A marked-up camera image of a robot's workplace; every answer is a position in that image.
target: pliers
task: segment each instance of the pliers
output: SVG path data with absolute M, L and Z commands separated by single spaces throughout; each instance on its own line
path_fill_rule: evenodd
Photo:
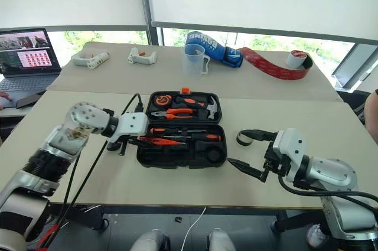
M 265 168 L 264 171 L 260 171 L 256 168 L 251 167 L 248 163 L 239 161 L 238 159 L 234 158 L 227 158 L 229 163 L 231 163 L 234 167 L 236 167 L 242 173 L 248 174 L 249 176 L 253 176 L 257 179 L 260 179 L 262 182 L 266 181 L 266 177 L 268 176 L 269 169 Z
M 157 117 L 165 116 L 166 119 L 174 119 L 174 118 L 193 118 L 193 116 L 177 116 L 175 114 L 179 113 L 189 113 L 192 114 L 194 110 L 192 108 L 178 108 L 178 109 L 167 109 L 167 111 L 155 111 L 151 114 Z
M 163 139 L 163 138 L 151 138 L 151 137 L 139 137 L 142 141 L 147 141 L 150 143 L 153 143 L 158 146 L 170 146 L 170 145 L 180 145 L 180 144 L 186 144 L 184 142 L 177 142 L 169 139 Z

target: orange pliers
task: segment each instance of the orange pliers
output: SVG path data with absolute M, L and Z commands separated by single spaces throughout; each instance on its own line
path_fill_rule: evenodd
M 147 141 L 159 146 L 170 146 L 170 145 L 179 145 L 179 144 L 186 144 L 184 142 L 177 142 L 169 139 L 163 138 L 151 138 L 151 137 L 139 137 L 140 140 Z
M 167 109 L 167 111 L 155 111 L 151 114 L 157 117 L 165 116 L 166 119 L 174 119 L 174 118 L 193 118 L 193 116 L 178 116 L 175 114 L 179 113 L 189 113 L 192 114 L 194 110 L 192 108 L 177 108 L 177 109 Z

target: measuring cup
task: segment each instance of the measuring cup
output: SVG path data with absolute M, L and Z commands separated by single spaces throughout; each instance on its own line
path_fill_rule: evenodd
M 204 55 L 205 48 L 203 46 L 199 44 L 187 44 L 183 48 L 183 53 L 183 71 L 185 75 L 198 80 L 201 75 L 207 74 L 207 65 L 210 57 Z

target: blue boxing glove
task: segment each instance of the blue boxing glove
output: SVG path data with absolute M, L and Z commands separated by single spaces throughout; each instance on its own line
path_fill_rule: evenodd
M 243 62 L 243 53 L 237 49 L 224 47 L 208 35 L 199 31 L 188 33 L 186 44 L 199 44 L 205 48 L 205 54 L 213 59 L 220 60 L 230 67 L 240 67 Z

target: table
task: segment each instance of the table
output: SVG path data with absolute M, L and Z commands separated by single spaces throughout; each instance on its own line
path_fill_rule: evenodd
M 120 113 L 132 95 L 47 91 L 20 125 L 0 147 L 0 189 L 24 166 L 52 128 L 62 123 L 76 102 L 89 101 Z M 149 96 L 142 96 L 144 104 Z M 267 142 L 240 146 L 236 135 L 241 129 L 277 131 L 298 128 L 308 143 L 306 153 L 347 161 L 357 172 L 361 190 L 378 194 L 372 176 L 378 166 L 378 146 L 347 104 L 284 100 L 220 99 L 220 125 L 227 139 L 228 156 L 256 168 L 263 165 Z M 92 135 L 77 167 L 72 194 L 102 146 L 104 137 Z M 242 174 L 228 162 L 220 168 L 145 168 L 136 158 L 136 146 L 128 145 L 126 155 L 105 152 L 84 188 L 78 203 L 105 205 L 175 205 L 254 208 L 319 208 L 318 198 L 300 197 L 279 186 L 277 176 L 267 182 Z M 51 197 L 62 202 L 69 172 Z
M 0 118 L 23 117 L 30 112 L 31 108 L 32 106 L 27 106 L 19 109 L 16 109 L 15 107 L 4 108 L 3 110 L 0 110 Z
M 147 56 L 156 51 L 156 64 L 128 63 L 132 47 L 138 47 L 139 52 L 146 52 Z M 316 65 L 303 79 L 286 81 L 265 74 L 246 60 L 241 68 L 211 61 L 210 75 L 195 81 L 183 75 L 180 47 L 89 42 L 84 49 L 93 54 L 107 51 L 110 59 L 96 70 L 68 63 L 48 90 L 151 94 L 190 87 L 192 91 L 212 92 L 223 98 L 342 102 Z M 288 52 L 257 52 L 272 63 L 287 67 Z

